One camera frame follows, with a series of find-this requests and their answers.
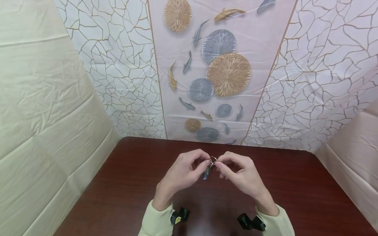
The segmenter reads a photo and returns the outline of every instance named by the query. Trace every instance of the hand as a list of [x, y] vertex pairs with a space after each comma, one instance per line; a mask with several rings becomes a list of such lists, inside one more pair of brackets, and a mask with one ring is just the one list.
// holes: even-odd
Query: hand
[[201, 149], [181, 153], [156, 187], [152, 206], [163, 211], [180, 190], [192, 186], [210, 165], [210, 155]]
[[[219, 177], [226, 177], [243, 193], [250, 195], [263, 214], [271, 216], [279, 214], [272, 196], [262, 182], [255, 164], [249, 157], [227, 151], [218, 158], [215, 165], [220, 172]], [[231, 168], [236, 167], [237, 172], [232, 171], [227, 165], [231, 166]]]

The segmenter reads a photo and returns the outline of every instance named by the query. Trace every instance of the cuff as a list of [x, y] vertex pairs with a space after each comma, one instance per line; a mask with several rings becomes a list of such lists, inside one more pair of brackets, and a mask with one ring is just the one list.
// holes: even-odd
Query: cuff
[[265, 224], [264, 236], [294, 236], [294, 229], [285, 209], [276, 204], [279, 210], [278, 216], [269, 216], [261, 213], [257, 207], [257, 216]]
[[152, 200], [147, 206], [142, 221], [142, 230], [146, 235], [167, 236], [172, 235], [173, 225], [170, 216], [174, 212], [171, 204], [163, 211], [158, 211], [152, 206]]

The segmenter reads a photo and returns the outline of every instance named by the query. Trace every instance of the dark red table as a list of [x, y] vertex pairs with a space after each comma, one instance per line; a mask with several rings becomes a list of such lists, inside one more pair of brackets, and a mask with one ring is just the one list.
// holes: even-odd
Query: dark red table
[[[216, 157], [225, 151], [251, 157], [297, 236], [377, 235], [311, 153], [128, 137], [118, 143], [55, 236], [136, 236], [156, 184], [180, 153], [197, 148]], [[191, 210], [174, 235], [259, 235], [236, 221], [243, 212], [254, 217], [253, 201], [214, 173], [177, 194], [174, 205]]]

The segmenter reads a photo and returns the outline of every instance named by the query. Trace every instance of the black clip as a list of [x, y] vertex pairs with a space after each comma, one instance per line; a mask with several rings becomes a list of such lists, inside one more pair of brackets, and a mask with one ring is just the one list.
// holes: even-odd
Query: black clip
[[189, 218], [190, 211], [183, 207], [180, 208], [180, 211], [174, 211], [170, 217], [170, 223], [172, 225], [177, 224], [178, 222], [185, 222]]
[[265, 224], [257, 216], [251, 221], [247, 214], [243, 213], [239, 215], [237, 221], [245, 230], [256, 229], [259, 231], [265, 231]]

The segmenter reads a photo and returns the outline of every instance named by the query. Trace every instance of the circular pattern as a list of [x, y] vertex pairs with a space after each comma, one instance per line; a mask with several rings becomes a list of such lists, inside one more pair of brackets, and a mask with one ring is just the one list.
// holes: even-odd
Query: circular pattern
[[195, 133], [195, 137], [201, 142], [214, 142], [219, 139], [220, 133], [214, 128], [204, 127]]
[[216, 57], [231, 52], [236, 52], [236, 38], [226, 29], [211, 32], [202, 45], [202, 56], [208, 64]]
[[164, 21], [173, 32], [182, 32], [192, 20], [192, 8], [187, 0], [168, 0], [164, 8]]
[[226, 117], [231, 114], [232, 106], [230, 104], [222, 104], [217, 108], [217, 115], [219, 117]]
[[187, 119], [185, 122], [187, 130], [197, 132], [201, 128], [201, 122], [197, 119]]
[[189, 97], [198, 102], [209, 100], [214, 94], [214, 86], [208, 79], [193, 80], [188, 88]]
[[214, 92], [229, 97], [242, 91], [251, 78], [251, 65], [237, 53], [217, 57], [209, 66], [206, 77], [214, 85]]

